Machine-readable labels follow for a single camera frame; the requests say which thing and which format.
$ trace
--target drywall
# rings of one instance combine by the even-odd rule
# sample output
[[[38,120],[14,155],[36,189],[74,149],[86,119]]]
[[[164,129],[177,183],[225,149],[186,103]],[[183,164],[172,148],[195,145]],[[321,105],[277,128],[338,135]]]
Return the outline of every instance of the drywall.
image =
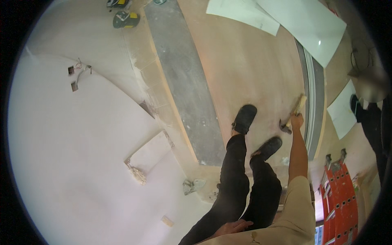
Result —
[[[184,196],[169,152],[140,186],[124,160],[160,129],[94,70],[72,92],[75,61],[25,56],[11,88],[8,137],[22,200],[49,244],[174,244],[211,207]],[[167,216],[173,227],[161,218]]]
[[[37,23],[27,42],[32,54],[80,58],[137,103],[143,101],[142,80],[136,79],[127,50],[131,29],[115,29],[101,0],[56,0]]]

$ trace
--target floor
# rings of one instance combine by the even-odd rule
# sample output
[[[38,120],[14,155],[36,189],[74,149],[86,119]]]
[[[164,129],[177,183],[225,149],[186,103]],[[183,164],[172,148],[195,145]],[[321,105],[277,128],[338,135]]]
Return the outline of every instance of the floor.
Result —
[[[138,1],[131,7],[141,14],[140,24],[131,30],[138,35],[138,40],[130,47],[133,49],[134,70],[135,73],[140,73],[140,79],[146,84],[144,89],[149,94],[149,105],[156,119],[173,139],[174,153],[185,174],[190,180],[207,180],[198,194],[202,200],[212,202],[216,195],[216,184],[219,182],[220,167],[200,165],[192,152],[192,145],[149,33],[149,23],[144,14],[147,2]],[[283,27],[280,27],[274,37],[231,19],[207,15],[205,10],[208,0],[178,0],[178,3],[204,69],[223,143],[226,144],[230,138],[231,123],[238,109],[246,103],[254,104],[258,108],[258,114],[247,136],[247,175],[251,176],[250,153],[269,137],[280,135],[283,146],[268,162],[274,168],[282,186],[286,186],[288,167],[283,160],[289,157],[291,136],[279,130],[278,122],[288,116],[296,98],[304,92],[302,69],[294,37]],[[350,79],[347,76],[351,70],[350,53],[351,38],[345,33],[335,55],[324,70],[324,111]],[[339,140],[330,116],[328,113],[324,115],[320,150],[315,159],[309,162],[310,180],[315,191],[323,175],[326,154],[337,159],[340,150],[346,148],[346,164],[352,177],[375,162],[375,156],[359,124]],[[316,206],[320,204],[319,200],[316,191]]]

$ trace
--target black shoe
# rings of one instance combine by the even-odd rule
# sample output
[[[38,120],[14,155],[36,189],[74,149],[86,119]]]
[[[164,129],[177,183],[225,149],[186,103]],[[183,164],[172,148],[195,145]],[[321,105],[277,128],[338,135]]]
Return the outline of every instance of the black shoe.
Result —
[[[239,132],[240,134],[247,134],[249,127],[256,116],[257,108],[254,105],[244,105],[238,111],[236,119],[231,124],[232,129]]]
[[[282,146],[282,139],[279,136],[274,136],[271,139],[264,142],[259,149],[257,149],[251,156],[255,156],[256,152],[260,152],[260,156],[263,161],[270,158],[279,148]]]
[[[363,108],[358,101],[358,98],[355,94],[351,95],[350,98],[350,109],[352,113],[354,113],[355,118],[357,119],[357,122],[360,123],[362,120],[362,113],[363,113]]]

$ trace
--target paper sheet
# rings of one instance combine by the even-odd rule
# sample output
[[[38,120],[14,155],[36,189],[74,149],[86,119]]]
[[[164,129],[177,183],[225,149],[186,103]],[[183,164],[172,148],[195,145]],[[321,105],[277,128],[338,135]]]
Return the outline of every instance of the paper sheet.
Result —
[[[274,36],[280,26],[256,0],[210,0],[206,13],[243,22]]]
[[[327,67],[346,23],[317,0],[256,0],[322,67]]]
[[[355,88],[350,79],[338,97],[327,108],[339,140],[343,138],[357,122],[354,113],[352,113],[350,109],[350,97],[352,94],[355,94]]]

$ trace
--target hand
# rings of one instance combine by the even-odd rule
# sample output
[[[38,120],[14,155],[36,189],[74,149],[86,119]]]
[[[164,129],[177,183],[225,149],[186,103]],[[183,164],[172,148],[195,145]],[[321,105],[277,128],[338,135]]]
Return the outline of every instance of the hand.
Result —
[[[253,222],[245,220],[238,220],[236,222],[226,223],[215,232],[213,237],[241,232],[250,225],[253,225]]]
[[[302,114],[298,114],[298,116],[296,116],[294,113],[291,114],[291,125],[293,127],[293,129],[299,129],[303,124],[303,117]]]

